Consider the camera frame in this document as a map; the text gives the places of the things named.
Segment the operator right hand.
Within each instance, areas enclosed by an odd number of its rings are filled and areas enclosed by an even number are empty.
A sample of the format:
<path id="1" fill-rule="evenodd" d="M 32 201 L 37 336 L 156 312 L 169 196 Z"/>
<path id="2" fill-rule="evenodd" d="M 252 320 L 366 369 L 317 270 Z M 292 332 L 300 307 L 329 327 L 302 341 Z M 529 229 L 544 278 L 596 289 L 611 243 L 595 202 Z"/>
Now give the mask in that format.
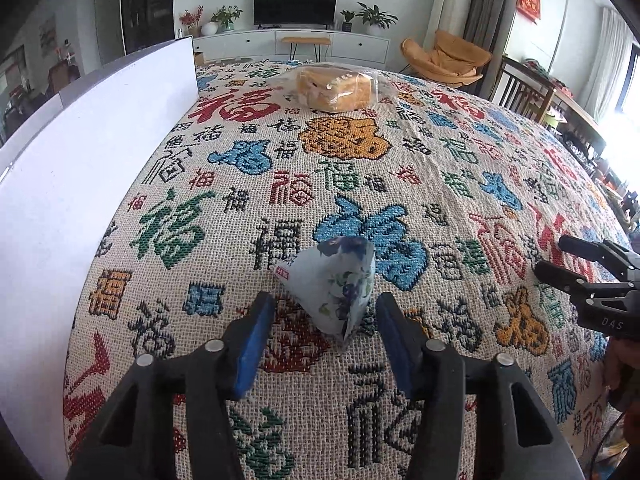
<path id="1" fill-rule="evenodd" d="M 608 403 L 619 412 L 626 411 L 631 404 L 626 393 L 629 379 L 639 368 L 639 343 L 611 337 L 604 356 L 604 381 L 610 389 Z"/>

